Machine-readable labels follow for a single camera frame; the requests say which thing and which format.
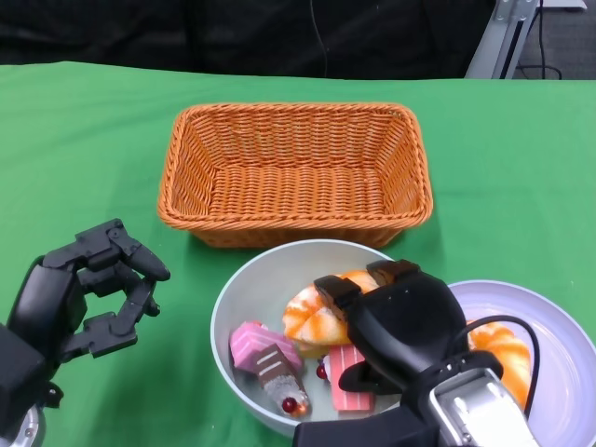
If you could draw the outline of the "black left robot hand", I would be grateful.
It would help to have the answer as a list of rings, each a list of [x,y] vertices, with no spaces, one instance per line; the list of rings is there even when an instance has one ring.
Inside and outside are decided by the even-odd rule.
[[[169,278],[162,261],[113,219],[34,261],[7,326],[54,363],[98,358],[136,343],[136,324],[160,313],[157,282]]]

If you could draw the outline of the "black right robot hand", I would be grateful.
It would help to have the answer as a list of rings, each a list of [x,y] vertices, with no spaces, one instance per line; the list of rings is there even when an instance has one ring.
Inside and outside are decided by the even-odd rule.
[[[405,260],[374,262],[366,272],[377,284],[372,291],[334,275],[314,282],[362,356],[339,376],[342,390],[400,394],[419,415],[443,398],[485,403],[506,394],[501,364],[470,350],[464,312],[442,280]]]

